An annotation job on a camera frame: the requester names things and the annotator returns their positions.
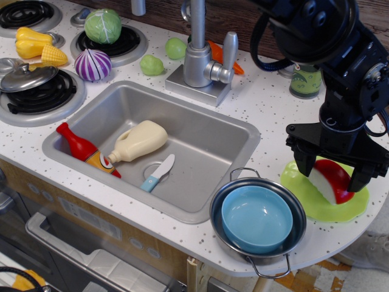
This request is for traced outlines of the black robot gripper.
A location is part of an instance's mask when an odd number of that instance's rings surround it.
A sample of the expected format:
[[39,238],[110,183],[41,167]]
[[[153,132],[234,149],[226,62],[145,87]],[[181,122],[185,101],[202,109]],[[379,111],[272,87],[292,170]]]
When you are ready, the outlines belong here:
[[322,156],[354,168],[347,191],[359,192],[372,178],[388,172],[388,150],[371,140],[365,131],[365,121],[360,120],[352,130],[331,128],[323,122],[290,124],[286,127],[286,145],[294,152],[294,159],[301,174],[308,177]]

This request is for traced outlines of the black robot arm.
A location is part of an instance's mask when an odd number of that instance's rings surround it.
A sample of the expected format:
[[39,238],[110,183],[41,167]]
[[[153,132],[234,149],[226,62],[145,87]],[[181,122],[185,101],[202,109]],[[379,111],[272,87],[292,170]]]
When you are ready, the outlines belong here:
[[350,192],[385,176],[388,151],[373,141],[367,123],[387,118],[388,52],[359,19],[356,1],[257,1],[262,17],[252,34],[256,58],[259,41],[271,25],[280,65],[309,64],[321,70],[325,101],[317,123],[287,126],[286,143],[299,171],[308,176],[322,156],[353,168]]

